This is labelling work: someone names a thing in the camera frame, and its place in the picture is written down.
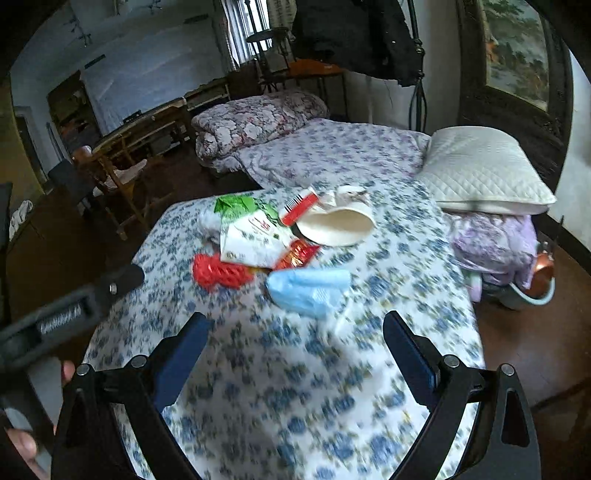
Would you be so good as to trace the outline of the person's left hand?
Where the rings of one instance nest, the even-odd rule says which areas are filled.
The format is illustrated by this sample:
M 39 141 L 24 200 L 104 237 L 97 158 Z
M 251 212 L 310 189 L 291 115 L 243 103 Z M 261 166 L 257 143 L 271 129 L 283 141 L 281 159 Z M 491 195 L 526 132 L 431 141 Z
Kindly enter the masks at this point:
M 51 477 L 55 429 L 63 405 L 63 387 L 75 373 L 69 360 L 40 360 L 25 371 L 10 375 L 15 383 L 4 387 L 1 409 L 13 445 L 38 479 Z

